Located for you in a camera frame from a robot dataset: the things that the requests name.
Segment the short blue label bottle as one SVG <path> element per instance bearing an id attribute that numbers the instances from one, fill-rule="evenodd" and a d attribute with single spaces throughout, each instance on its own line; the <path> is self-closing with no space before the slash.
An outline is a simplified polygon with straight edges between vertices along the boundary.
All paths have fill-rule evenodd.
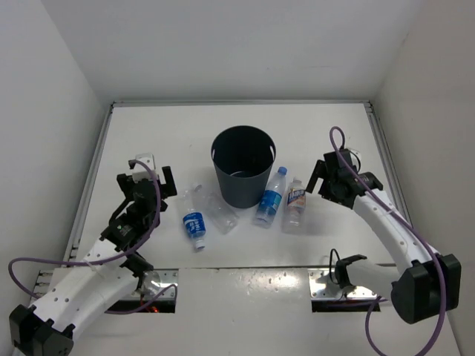
<path id="1" fill-rule="evenodd" d="M 189 239 L 194 245 L 196 251 L 205 248 L 204 237 L 206 234 L 203 215 L 199 211 L 190 211 L 183 217 L 183 225 Z"/>

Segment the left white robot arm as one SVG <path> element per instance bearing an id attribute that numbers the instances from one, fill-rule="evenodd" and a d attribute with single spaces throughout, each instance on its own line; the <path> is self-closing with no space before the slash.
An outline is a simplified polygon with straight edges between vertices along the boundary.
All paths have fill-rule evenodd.
<path id="1" fill-rule="evenodd" d="M 145 299 L 135 312 L 163 295 L 176 298 L 177 285 L 163 283 L 137 252 L 159 226 L 164 200 L 177 193 L 171 169 L 163 168 L 170 181 L 162 185 L 152 154 L 128 164 L 131 174 L 117 176 L 125 199 L 90 251 L 79 262 L 67 262 L 68 273 L 50 291 L 10 313 L 12 344 L 23 355 L 69 355 L 84 330 L 127 295 Z"/>

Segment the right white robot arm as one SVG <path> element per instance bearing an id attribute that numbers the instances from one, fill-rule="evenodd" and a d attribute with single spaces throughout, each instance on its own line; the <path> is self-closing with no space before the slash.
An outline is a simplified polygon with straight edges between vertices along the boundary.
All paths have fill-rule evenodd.
<path id="1" fill-rule="evenodd" d="M 424 247 L 405 227 L 405 219 L 390 201 L 382 183 L 370 172 L 350 173 L 349 150 L 326 153 L 316 162 L 307 184 L 311 193 L 318 180 L 322 198 L 354 211 L 368 224 L 396 264 L 395 273 L 356 254 L 338 260 L 335 283 L 344 289 L 364 286 L 387 298 L 397 314 L 409 324 L 418 323 L 459 305 L 462 267 L 453 254 L 441 255 Z"/>

